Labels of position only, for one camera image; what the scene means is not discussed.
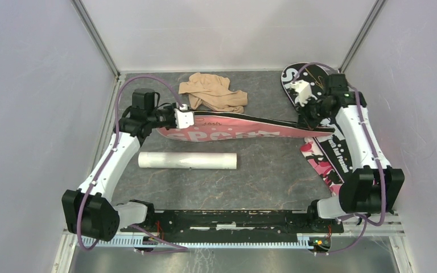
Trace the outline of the black SPORT racket bag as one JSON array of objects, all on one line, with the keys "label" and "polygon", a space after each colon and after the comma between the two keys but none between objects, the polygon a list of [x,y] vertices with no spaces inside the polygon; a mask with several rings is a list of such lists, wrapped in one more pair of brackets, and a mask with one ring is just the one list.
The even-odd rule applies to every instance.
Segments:
[{"label": "black SPORT racket bag", "polygon": [[[303,119],[303,115],[300,112],[299,102],[296,101],[298,93],[293,90],[291,83],[299,70],[305,66],[306,63],[295,63],[288,65],[281,74],[281,84],[286,96],[289,98],[296,112],[300,118],[298,124],[306,126],[307,123]],[[335,73],[335,70],[330,71],[328,68],[321,67],[319,65],[310,65],[304,69],[299,80],[306,81],[311,86],[311,92],[314,95],[312,100],[316,98],[324,97],[324,86],[327,76]],[[340,176],[348,175],[352,172],[352,163],[350,160],[350,153],[347,148],[345,137],[343,136],[339,125],[334,120],[334,117],[327,117],[320,121],[320,127],[333,128],[334,132],[330,136],[321,136],[309,138],[307,142],[311,142],[312,152],[306,152],[306,157],[314,159],[312,163],[314,167],[319,164],[319,160],[326,160],[330,163],[332,168]]]}]

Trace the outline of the pink SPORT racket bag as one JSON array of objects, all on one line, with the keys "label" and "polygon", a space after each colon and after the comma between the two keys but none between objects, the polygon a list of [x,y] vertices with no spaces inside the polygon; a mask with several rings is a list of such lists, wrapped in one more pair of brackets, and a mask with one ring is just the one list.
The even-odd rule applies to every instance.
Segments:
[{"label": "pink SPORT racket bag", "polygon": [[319,126],[311,129],[297,122],[254,117],[246,114],[194,111],[195,123],[186,129],[159,128],[163,137],[189,142],[210,142],[228,139],[259,137],[313,138],[329,137],[333,127]]}]

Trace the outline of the white shuttlecock tube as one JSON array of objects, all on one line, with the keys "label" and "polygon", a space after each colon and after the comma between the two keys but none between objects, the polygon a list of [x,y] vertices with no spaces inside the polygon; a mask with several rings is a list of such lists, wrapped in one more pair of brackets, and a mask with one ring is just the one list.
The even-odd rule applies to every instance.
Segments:
[{"label": "white shuttlecock tube", "polygon": [[237,169],[235,153],[140,152],[140,168],[165,169]]}]

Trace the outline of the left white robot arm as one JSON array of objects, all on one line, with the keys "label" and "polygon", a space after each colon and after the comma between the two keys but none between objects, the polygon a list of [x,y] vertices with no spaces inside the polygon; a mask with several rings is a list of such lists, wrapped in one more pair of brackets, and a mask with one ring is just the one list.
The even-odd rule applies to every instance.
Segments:
[{"label": "left white robot arm", "polygon": [[133,224],[145,232],[155,227],[152,203],[131,200],[112,205],[113,193],[129,161],[152,130],[176,128],[176,113],[187,109],[178,103],[160,103],[160,94],[151,89],[133,92],[131,105],[123,111],[97,166],[77,190],[67,190],[62,196],[70,232],[79,238],[110,241],[117,231]]}]

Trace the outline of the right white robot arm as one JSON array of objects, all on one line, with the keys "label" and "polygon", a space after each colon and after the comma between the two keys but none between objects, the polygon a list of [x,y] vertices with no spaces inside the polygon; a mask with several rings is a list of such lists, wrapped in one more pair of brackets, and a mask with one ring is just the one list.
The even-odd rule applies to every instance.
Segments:
[{"label": "right white robot arm", "polygon": [[291,88],[297,94],[295,104],[308,126],[316,128],[324,118],[337,123],[352,163],[352,173],[339,192],[317,201],[316,211],[306,216],[307,227],[320,232],[328,226],[329,219],[346,220],[367,214],[379,214],[374,225],[382,225],[405,175],[400,168],[393,168],[381,151],[364,96],[348,83],[344,74],[329,75],[319,96],[313,95],[311,84],[304,80],[295,79]]}]

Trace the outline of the pink camouflage cloth bag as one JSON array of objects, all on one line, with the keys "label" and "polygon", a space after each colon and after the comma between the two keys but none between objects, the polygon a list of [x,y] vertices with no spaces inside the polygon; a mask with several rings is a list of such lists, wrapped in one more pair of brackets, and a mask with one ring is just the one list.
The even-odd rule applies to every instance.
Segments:
[{"label": "pink camouflage cloth bag", "polygon": [[343,184],[339,173],[335,170],[333,164],[325,157],[313,138],[305,138],[304,141],[304,145],[300,148],[302,155],[324,181],[325,185],[331,191],[331,194],[333,196],[337,195]]}]

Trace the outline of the beige cloth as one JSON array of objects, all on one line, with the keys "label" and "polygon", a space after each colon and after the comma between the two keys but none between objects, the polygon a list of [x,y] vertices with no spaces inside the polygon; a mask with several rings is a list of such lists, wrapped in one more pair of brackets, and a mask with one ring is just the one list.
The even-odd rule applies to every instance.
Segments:
[{"label": "beige cloth", "polygon": [[179,84],[179,94],[187,94],[193,110],[205,106],[213,111],[244,113],[248,94],[231,91],[230,79],[212,74],[194,73],[187,82]]}]

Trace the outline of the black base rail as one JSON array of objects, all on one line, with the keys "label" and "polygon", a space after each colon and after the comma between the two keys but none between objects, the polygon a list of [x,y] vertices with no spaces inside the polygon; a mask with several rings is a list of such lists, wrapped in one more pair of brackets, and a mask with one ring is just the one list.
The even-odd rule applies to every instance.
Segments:
[{"label": "black base rail", "polygon": [[282,243],[344,231],[303,210],[157,210],[139,227],[172,243]]}]

